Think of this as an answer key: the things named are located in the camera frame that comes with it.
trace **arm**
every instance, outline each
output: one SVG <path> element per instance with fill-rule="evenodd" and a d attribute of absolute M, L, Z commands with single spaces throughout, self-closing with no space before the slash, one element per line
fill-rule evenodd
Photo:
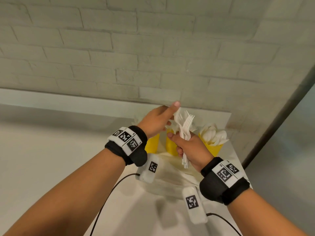
<path fill-rule="evenodd" d="M 178 108 L 175 102 L 153 109 L 138 126 L 153 137 L 171 124 Z M 40 198 L 4 236 L 83 235 L 124 168 L 123 158 L 102 150 Z"/>
<path fill-rule="evenodd" d="M 168 138 L 177 144 L 178 154 L 182 157 L 185 152 L 192 166 L 200 172 L 214 157 L 198 136 L 191 135 L 189 141 L 172 133 L 168 133 Z M 306 236 L 250 188 L 227 208 L 244 236 Z"/>

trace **person's left hand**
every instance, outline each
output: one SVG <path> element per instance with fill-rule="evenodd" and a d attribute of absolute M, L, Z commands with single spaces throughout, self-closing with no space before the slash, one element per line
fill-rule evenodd
<path fill-rule="evenodd" d="M 173 114 L 180 107 L 180 102 L 174 102 L 170 107 L 167 106 L 160 106 L 151 110 L 138 124 L 145 134 L 147 135 L 148 139 L 154 137 L 161 131 L 165 131 L 165 125 L 171 125 L 169 120 L 173 120 Z"/>

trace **fingernail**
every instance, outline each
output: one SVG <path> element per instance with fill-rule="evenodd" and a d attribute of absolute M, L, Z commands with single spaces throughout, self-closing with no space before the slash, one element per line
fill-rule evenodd
<path fill-rule="evenodd" d="M 179 102 L 179 101 L 176 101 L 176 102 L 174 103 L 174 106 L 175 106 L 175 107 L 179 107 L 179 106 L 180 106 L 180 102 Z"/>

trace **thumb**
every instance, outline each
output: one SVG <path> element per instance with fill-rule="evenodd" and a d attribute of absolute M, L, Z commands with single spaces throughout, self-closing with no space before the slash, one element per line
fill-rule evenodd
<path fill-rule="evenodd" d="M 170 107 L 168 107 L 164 113 L 162 113 L 163 117 L 165 117 L 167 120 L 169 120 L 174 113 L 179 109 L 180 107 L 180 102 L 176 101 L 174 102 Z"/>
<path fill-rule="evenodd" d="M 167 137 L 181 148 L 183 148 L 183 146 L 188 142 L 185 139 L 181 138 L 179 134 L 174 134 L 172 132 L 169 132 L 167 134 Z"/>

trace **forearm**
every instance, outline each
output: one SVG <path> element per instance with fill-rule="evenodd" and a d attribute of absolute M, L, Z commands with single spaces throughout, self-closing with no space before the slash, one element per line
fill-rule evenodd
<path fill-rule="evenodd" d="M 121 157 L 102 150 L 39 199 L 4 236 L 83 235 L 124 168 Z"/>
<path fill-rule="evenodd" d="M 252 189 L 240 194 L 228 210 L 244 236 L 306 236 Z"/>

